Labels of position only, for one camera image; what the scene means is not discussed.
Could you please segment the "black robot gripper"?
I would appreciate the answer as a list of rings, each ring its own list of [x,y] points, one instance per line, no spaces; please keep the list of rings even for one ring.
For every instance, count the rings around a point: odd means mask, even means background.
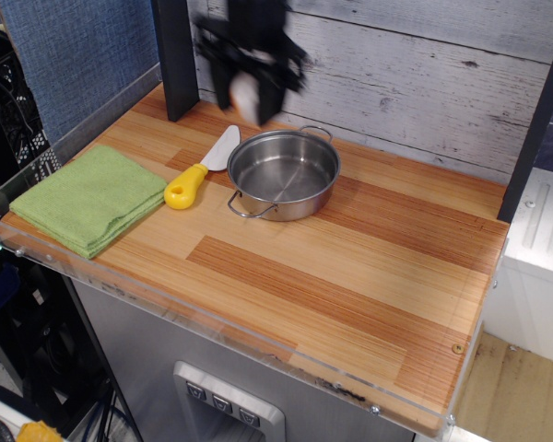
[[[227,17],[199,16],[197,49],[211,62],[218,106],[231,106],[229,87],[240,70],[258,80],[258,121],[281,112],[287,89],[303,88],[307,53],[285,32],[286,1],[228,1]]]

